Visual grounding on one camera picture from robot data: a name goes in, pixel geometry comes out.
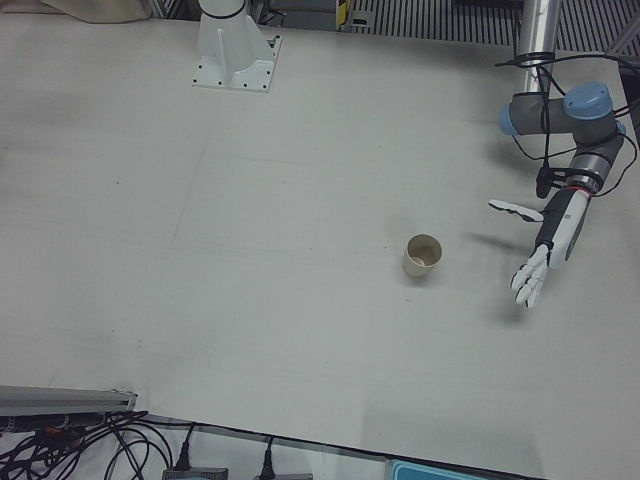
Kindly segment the white dexterous robot hand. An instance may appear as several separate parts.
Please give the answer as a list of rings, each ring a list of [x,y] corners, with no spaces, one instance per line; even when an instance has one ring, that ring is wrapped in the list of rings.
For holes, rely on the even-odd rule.
[[[542,210],[496,199],[488,202],[494,210],[540,225],[531,255],[510,282],[517,305],[535,307],[549,271],[562,267],[569,260],[590,201],[591,195],[586,190],[569,187],[556,192]]]

